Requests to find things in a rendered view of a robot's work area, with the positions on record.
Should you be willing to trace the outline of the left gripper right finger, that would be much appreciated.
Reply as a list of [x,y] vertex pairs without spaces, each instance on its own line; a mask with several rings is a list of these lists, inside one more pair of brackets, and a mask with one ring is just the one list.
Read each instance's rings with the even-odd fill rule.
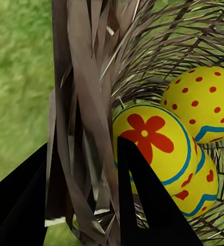
[[[204,246],[137,145],[117,137],[121,246]],[[137,225],[131,171],[149,229]]]

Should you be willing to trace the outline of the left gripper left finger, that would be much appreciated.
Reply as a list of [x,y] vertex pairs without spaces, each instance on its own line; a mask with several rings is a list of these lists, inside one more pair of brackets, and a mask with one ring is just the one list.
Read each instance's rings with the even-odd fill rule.
[[0,246],[43,246],[47,143],[0,182]]

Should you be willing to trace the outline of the easter egg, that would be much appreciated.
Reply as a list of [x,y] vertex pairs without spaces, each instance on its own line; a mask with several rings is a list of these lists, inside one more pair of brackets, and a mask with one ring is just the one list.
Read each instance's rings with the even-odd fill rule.
[[[188,126],[158,104],[130,104],[112,118],[118,179],[117,137],[133,141],[171,197],[186,189],[198,167],[198,149]],[[138,195],[131,171],[132,192]]]
[[196,66],[182,72],[161,96],[161,107],[178,116],[196,144],[224,139],[224,68]]
[[208,151],[198,144],[197,149],[199,160],[194,178],[185,190],[171,197],[187,220],[201,217],[218,203],[220,179],[216,164]]

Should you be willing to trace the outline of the wicker basket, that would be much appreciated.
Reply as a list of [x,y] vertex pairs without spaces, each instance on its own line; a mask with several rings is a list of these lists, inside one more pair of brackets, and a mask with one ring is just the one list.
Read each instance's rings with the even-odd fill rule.
[[[112,113],[119,105],[138,99],[160,105],[160,98],[172,81],[165,80],[169,74],[178,77],[186,70],[213,66],[224,68],[224,55],[215,55],[200,47],[204,42],[213,49],[224,50],[224,10],[183,18],[186,13],[213,7],[224,7],[224,2],[212,0],[187,0],[185,4],[152,13],[158,0],[51,0],[54,79],[55,85],[49,95],[45,227],[67,222],[71,232],[83,246],[121,246],[118,179],[114,163]],[[197,4],[205,7],[189,9]],[[165,13],[177,15],[170,22],[149,26]],[[219,13],[206,19],[199,19]],[[180,26],[199,30],[201,34],[185,34],[168,39],[186,21],[209,24],[206,27]],[[166,26],[164,31],[145,36],[149,31]],[[197,38],[194,44],[183,44]],[[194,51],[199,48],[205,53]],[[158,57],[167,54],[163,57]],[[218,61],[209,59],[213,56]],[[155,78],[160,73],[161,78]],[[146,76],[147,71],[154,76]],[[198,145],[207,151],[204,143]],[[210,158],[220,172],[218,149],[224,147],[210,143]],[[224,209],[207,213],[224,204],[224,180],[220,198],[215,206],[203,215],[189,219],[191,227],[202,243],[217,240],[224,229],[221,223],[213,223],[223,217]],[[140,198],[133,193],[137,225],[149,229]],[[72,224],[78,222],[78,228]],[[209,227],[210,230],[202,231]],[[224,244],[217,245],[224,246]]]

